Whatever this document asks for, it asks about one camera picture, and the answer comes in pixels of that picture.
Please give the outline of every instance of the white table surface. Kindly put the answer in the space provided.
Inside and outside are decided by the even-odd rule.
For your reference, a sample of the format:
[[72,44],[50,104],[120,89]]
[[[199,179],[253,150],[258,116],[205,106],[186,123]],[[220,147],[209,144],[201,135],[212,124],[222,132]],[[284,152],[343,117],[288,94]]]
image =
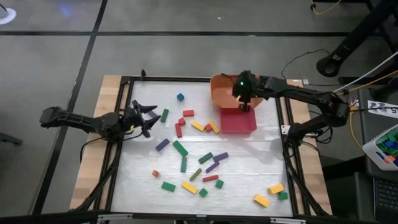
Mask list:
[[[179,93],[185,96],[182,102],[177,100]],[[170,112],[165,123],[155,124],[150,138],[141,136],[123,143],[112,212],[292,216],[290,200],[281,201],[267,190],[283,183],[289,192],[275,99],[264,100],[256,108],[257,130],[250,135],[199,132],[191,126],[193,121],[201,124],[214,121],[220,127],[219,113],[211,103],[209,83],[134,82],[132,100],[157,105],[154,111],[159,115],[164,108]],[[195,110],[194,117],[185,118],[183,137],[178,138],[189,153],[186,173],[180,172],[182,157],[172,145],[177,139],[174,124],[182,117],[183,110]],[[140,131],[138,128],[132,136]],[[158,152],[155,147],[165,138],[170,144]],[[213,160],[200,165],[198,159],[209,152],[214,156],[228,152],[229,157],[206,174],[205,169]],[[202,173],[190,182],[190,176],[198,168]],[[154,169],[160,172],[159,178],[151,175]],[[202,181],[203,177],[216,174],[224,181],[222,189],[215,187],[215,180]],[[162,189],[163,181],[176,185],[175,192]],[[206,188],[208,195],[202,198],[198,192],[191,194],[181,187],[183,181],[193,184],[198,192]],[[256,194],[269,199],[268,208],[253,201]]]

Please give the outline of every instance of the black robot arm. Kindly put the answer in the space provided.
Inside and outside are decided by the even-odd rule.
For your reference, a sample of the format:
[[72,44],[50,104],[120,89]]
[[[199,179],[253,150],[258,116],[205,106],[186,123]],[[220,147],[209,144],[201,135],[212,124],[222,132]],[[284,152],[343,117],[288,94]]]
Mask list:
[[243,104],[240,108],[249,111],[248,104],[253,97],[272,98],[286,97],[317,106],[322,114],[305,123],[290,125],[287,141],[299,146],[304,136],[321,128],[344,126],[347,122],[349,107],[332,92],[320,92],[288,85],[286,80],[275,77],[256,77],[250,71],[243,71],[233,86],[233,96]]
[[141,127],[142,134],[149,138],[149,130],[160,116],[144,120],[141,113],[152,111],[157,106],[142,106],[136,100],[132,102],[132,105],[132,108],[125,109],[124,116],[112,112],[97,118],[70,113],[60,107],[50,107],[43,111],[40,123],[41,127],[44,128],[69,126],[82,129],[87,133],[98,133],[109,142],[120,141],[125,132],[131,130],[131,128]]

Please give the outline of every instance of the yellow block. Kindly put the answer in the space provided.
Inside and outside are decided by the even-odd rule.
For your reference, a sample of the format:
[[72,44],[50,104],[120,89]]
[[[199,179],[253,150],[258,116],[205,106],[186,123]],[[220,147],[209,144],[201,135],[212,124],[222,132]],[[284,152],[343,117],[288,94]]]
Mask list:
[[217,127],[217,125],[215,123],[213,123],[212,121],[209,122],[211,128],[213,128],[214,133],[218,134],[219,133],[219,129]]
[[282,184],[277,184],[269,188],[270,194],[276,194],[284,190],[284,186]]
[[260,205],[262,205],[264,207],[268,207],[268,205],[269,205],[269,200],[266,199],[265,197],[261,196],[261,195],[255,195],[254,196],[254,201],[259,203]]
[[192,126],[197,128],[199,131],[203,131],[205,129],[205,127],[203,125],[197,123],[196,121],[192,122]]
[[191,193],[196,194],[197,190],[192,184],[189,184],[188,182],[184,181],[182,182],[182,187],[189,190]]

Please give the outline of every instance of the red tray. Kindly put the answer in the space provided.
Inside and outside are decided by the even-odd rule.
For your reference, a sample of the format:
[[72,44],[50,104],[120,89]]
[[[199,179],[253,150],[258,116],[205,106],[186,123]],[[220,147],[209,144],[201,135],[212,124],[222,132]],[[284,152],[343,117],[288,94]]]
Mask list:
[[238,108],[222,108],[220,121],[223,134],[250,134],[257,129],[256,115],[252,108],[249,112],[242,112]]

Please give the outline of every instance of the wooden table frame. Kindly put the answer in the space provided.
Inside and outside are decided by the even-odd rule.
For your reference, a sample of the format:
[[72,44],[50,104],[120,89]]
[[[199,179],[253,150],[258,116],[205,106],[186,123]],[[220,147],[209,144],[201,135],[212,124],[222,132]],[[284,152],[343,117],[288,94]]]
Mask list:
[[[159,81],[160,77],[147,77],[148,81]],[[209,78],[190,78],[193,82],[208,82]],[[126,100],[130,98],[132,89],[126,85],[127,82],[133,82],[132,77],[122,77],[116,75],[104,76],[101,89],[99,91],[98,101],[96,104],[94,117],[101,116],[105,113],[119,111],[124,108],[127,104]],[[301,80],[288,80],[288,84],[302,86]],[[282,108],[282,114],[284,123],[287,124],[288,112],[287,105],[283,98],[280,99],[280,105]],[[291,111],[293,120],[297,123],[303,123],[310,119],[308,112],[308,106],[306,103],[302,103],[296,100],[290,100]],[[98,138],[97,134],[89,134],[88,141]],[[314,138],[306,137],[304,141],[312,143],[316,146]],[[76,180],[73,197],[70,203],[70,208],[76,208],[79,206],[84,199],[94,189],[95,185],[100,179],[101,173],[104,172],[105,168],[109,166],[116,152],[116,146],[110,148],[106,141],[99,140],[89,144],[85,147],[82,162],[80,164],[80,170]],[[331,207],[326,191],[325,180],[323,178],[322,167],[320,164],[319,153],[314,148],[302,144],[298,147],[298,155],[302,166],[302,174],[305,180],[305,185],[315,198],[315,200],[322,206],[324,211],[331,214]],[[110,209],[111,197],[113,191],[109,191],[109,183],[116,180],[116,175],[110,178],[103,188],[100,200],[92,204],[96,206],[96,209]],[[297,214],[305,214],[305,206],[301,197],[301,193],[296,184],[294,184],[294,191],[297,201]]]

